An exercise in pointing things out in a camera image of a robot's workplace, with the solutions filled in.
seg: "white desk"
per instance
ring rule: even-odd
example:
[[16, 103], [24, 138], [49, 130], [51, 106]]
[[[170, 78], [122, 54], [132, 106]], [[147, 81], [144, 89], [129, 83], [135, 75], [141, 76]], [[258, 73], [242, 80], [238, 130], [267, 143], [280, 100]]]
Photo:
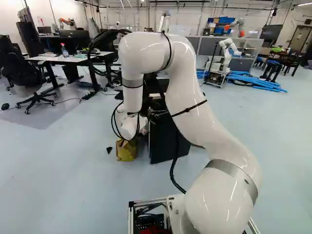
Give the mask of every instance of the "white desk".
[[[91, 55], [90, 58], [96, 58], [96, 57], [104, 57], [108, 54], [111, 54], [113, 52], [108, 52], [108, 51], [101, 51], [99, 55]], [[90, 69], [90, 64], [88, 63], [88, 58], [87, 56], [85, 56], [84, 58], [76, 58], [74, 56], [69, 56], [67, 58], [64, 58], [63, 55], [57, 56], [57, 57], [50, 57], [50, 56], [36, 56], [36, 57], [32, 57], [32, 58], [27, 58], [26, 60], [29, 61], [49, 61], [49, 62], [53, 62], [55, 64], [61, 64], [61, 65], [67, 65], [67, 64], [72, 64], [74, 63], [75, 66], [88, 66], [89, 67], [89, 72], [90, 72], [90, 78], [92, 81], [92, 87], [94, 89], [93, 92], [90, 92], [90, 94], [86, 95], [85, 99], [89, 99], [90, 97], [94, 96], [101, 88], [101, 86], [98, 84], [96, 75], [94, 70]], [[55, 78], [55, 75], [53, 73], [51, 64], [48, 63], [47, 65], [45, 65], [47, 68], [47, 71], [49, 73], [49, 77], [51, 79], [51, 82], [53, 84], [53, 87], [46, 90], [45, 92], [48, 93], [51, 90], [57, 89], [59, 88], [61, 85], [63, 84], [58, 84], [57, 80]]]
[[75, 58], [74, 56], [69, 56], [67, 58], [64, 58], [62, 55], [57, 57], [50, 57], [50, 56], [36, 56], [32, 58], [27, 58], [26, 60], [35, 60], [35, 61], [50, 61], [50, 62], [83, 62], [86, 61], [88, 58]]

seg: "stool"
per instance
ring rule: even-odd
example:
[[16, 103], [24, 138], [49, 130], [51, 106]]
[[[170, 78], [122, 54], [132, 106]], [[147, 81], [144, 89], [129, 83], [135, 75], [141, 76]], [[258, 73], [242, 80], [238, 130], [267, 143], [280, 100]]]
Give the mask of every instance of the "stool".
[[256, 67], [260, 63], [260, 67], [261, 67], [263, 62], [264, 61], [262, 57], [257, 57], [253, 66]]
[[[266, 81], [271, 81], [271, 82], [275, 82], [279, 72], [282, 70], [282, 65], [275, 60], [268, 60], [267, 62], [267, 68], [265, 69], [264, 73], [262, 76], [260, 76], [260, 78], [262, 79], [266, 79]], [[271, 75], [275, 72], [275, 76], [273, 77], [272, 80], [270, 80]]]

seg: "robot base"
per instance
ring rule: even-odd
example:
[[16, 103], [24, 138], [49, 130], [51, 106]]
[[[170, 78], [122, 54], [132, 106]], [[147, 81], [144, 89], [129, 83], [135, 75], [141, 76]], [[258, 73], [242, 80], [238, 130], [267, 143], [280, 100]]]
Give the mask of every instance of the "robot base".
[[[183, 198], [184, 194], [176, 194], [154, 200], [130, 201], [128, 209], [128, 234], [137, 234], [142, 231], [144, 225], [142, 225], [141, 220], [138, 220], [138, 209], [148, 209], [148, 207], [153, 206], [164, 206], [167, 209], [167, 212], [156, 214], [153, 217], [153, 224], [168, 230], [168, 233], [170, 234], [199, 234], [199, 232], [194, 229], [184, 212]], [[250, 218], [248, 226], [251, 233], [260, 234], [260, 231], [256, 227], [252, 218]]]

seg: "yellow bag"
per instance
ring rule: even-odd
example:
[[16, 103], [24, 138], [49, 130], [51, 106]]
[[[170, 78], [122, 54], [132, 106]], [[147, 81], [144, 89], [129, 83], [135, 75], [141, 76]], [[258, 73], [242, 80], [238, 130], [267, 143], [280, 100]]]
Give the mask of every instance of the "yellow bag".
[[116, 156], [118, 161], [133, 161], [137, 155], [137, 140], [119, 139], [116, 141]]

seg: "black office chair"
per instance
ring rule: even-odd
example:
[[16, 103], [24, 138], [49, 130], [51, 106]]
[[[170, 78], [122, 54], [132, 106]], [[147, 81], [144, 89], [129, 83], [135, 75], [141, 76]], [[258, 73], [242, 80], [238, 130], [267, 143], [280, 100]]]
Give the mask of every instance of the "black office chair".
[[[98, 34], [94, 39], [96, 39], [97, 37], [99, 37], [100, 35], [105, 33], [106, 31], [108, 31], [108, 29], [101, 29], [101, 33]], [[114, 66], [120, 66], [120, 64], [113, 64], [114, 62], [116, 62], [119, 59], [118, 51], [114, 47], [114, 40], [115, 39], [117, 39], [116, 36], [110, 36], [107, 38], [107, 41], [105, 41], [105, 42], [103, 42], [97, 46], [97, 49], [99, 49], [100, 51], [113, 52], [112, 54], [109, 54], [109, 55], [104, 57], [104, 62], [105, 62], [105, 66], [106, 66], [105, 74], [106, 74], [106, 78], [108, 80], [106, 87], [112, 86], [112, 84], [114, 82], [121, 83], [121, 72], [120, 72], [120, 70], [111, 69], [111, 66], [113, 66], [113, 65]]]
[[36, 91], [46, 82], [43, 63], [42, 64], [30, 64], [26, 61], [20, 51], [15, 49], [7, 37], [0, 35], [0, 63], [2, 66], [3, 76], [6, 77], [12, 87], [10, 91], [13, 94], [17, 94], [21, 98], [28, 97], [33, 94], [32, 97], [18, 102], [16, 108], [21, 108], [21, 104], [31, 102], [26, 108], [25, 113], [29, 114], [30, 108], [32, 108], [36, 102], [46, 101], [54, 106], [54, 101], [46, 99], [46, 97], [57, 97], [57, 93], [50, 94], [37, 94]]

